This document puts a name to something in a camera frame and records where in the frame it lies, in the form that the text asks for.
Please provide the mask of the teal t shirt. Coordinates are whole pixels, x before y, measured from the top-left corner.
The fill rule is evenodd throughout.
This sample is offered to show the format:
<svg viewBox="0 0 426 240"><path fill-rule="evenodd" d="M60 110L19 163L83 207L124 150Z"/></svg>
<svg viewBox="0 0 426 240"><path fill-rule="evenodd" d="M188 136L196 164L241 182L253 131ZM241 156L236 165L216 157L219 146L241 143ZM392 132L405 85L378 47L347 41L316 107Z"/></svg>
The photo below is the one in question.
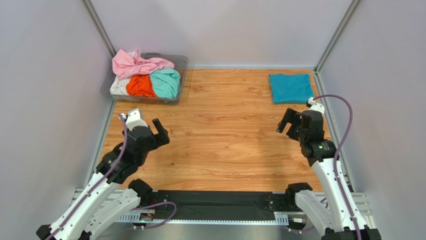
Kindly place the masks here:
<svg viewBox="0 0 426 240"><path fill-rule="evenodd" d="M274 104L303 104L314 97L310 75L270 74L269 84Z"/></svg>

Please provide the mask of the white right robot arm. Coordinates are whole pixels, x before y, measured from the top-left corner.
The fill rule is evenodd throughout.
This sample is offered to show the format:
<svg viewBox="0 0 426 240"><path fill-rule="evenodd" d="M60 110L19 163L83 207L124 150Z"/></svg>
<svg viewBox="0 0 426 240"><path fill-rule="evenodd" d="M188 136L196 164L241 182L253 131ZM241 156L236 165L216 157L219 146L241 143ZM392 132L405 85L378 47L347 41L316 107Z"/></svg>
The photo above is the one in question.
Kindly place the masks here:
<svg viewBox="0 0 426 240"><path fill-rule="evenodd" d="M323 204L308 183L300 182L285 190L287 204L302 210L323 240L380 240L379 230L368 226L345 182L336 145L325 138L323 114L288 108L277 132L282 133L286 125L290 125L286 135L299 143L326 200Z"/></svg>

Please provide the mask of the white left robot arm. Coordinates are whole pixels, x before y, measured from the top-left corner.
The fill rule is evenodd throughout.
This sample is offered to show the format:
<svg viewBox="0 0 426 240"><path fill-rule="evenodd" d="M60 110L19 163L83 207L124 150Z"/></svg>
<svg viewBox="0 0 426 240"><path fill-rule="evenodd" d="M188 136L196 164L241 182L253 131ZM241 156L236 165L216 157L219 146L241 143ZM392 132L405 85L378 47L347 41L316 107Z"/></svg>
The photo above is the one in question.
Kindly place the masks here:
<svg viewBox="0 0 426 240"><path fill-rule="evenodd" d="M153 189L140 178L132 180L107 206L102 203L133 175L147 159L148 153L170 143L168 131L159 119L152 123L154 134L141 118L120 115L124 141L105 154L91 180L68 210L51 224L40 226L36 235L41 240L94 240L126 212L147 208L153 202Z"/></svg>

